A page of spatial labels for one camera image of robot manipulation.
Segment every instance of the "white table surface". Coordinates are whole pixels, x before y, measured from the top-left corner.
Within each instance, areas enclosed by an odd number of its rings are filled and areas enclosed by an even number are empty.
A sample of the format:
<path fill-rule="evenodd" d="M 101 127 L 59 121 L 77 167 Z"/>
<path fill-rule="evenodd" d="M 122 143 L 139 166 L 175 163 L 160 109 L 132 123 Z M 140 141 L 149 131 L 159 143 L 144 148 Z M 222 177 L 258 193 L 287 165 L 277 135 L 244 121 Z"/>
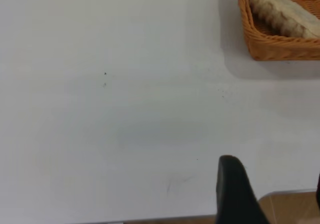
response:
<path fill-rule="evenodd" d="M 237 0 L 0 0 L 0 223 L 214 214 L 316 188 L 320 65 L 256 62 Z"/>

